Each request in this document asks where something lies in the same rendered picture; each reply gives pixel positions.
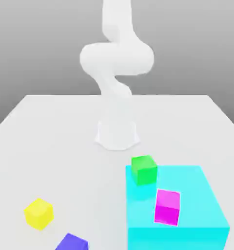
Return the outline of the small green cube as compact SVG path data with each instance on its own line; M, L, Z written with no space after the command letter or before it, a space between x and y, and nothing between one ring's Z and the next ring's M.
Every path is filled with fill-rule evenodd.
M157 164L151 155L132 157L131 171L133 179L138 186L156 182Z

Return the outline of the small magenta cube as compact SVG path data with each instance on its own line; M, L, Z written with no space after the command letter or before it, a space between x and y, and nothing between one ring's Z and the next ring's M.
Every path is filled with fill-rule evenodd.
M154 222L178 226L180 192L158 189L156 193Z

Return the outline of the small purple cube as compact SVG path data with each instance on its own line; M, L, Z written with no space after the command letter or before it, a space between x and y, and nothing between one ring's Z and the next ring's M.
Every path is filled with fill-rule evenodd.
M89 245L86 240L68 233L55 250L89 250Z

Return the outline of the small yellow cube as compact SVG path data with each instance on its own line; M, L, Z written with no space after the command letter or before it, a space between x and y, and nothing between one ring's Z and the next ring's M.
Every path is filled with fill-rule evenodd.
M53 207L50 203L38 198L24 209L27 224L37 230L43 230L53 219Z

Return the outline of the large cyan box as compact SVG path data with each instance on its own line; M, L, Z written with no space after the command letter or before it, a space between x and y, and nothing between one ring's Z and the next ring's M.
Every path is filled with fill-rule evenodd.
M158 166L157 182L137 186L126 166L127 250L224 250L230 225L199 166ZM180 193L177 226L154 222L156 191Z

